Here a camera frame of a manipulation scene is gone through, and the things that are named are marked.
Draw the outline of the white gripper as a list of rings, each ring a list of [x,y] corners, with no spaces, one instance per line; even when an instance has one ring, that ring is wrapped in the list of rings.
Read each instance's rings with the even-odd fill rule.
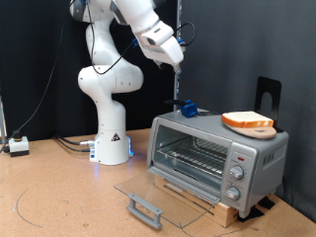
[[[176,75],[182,73],[181,63],[184,59],[184,54],[180,45],[174,37],[170,37],[159,45],[145,45],[141,46],[144,55],[156,61],[159,68],[163,68],[163,63],[174,65],[174,72]]]

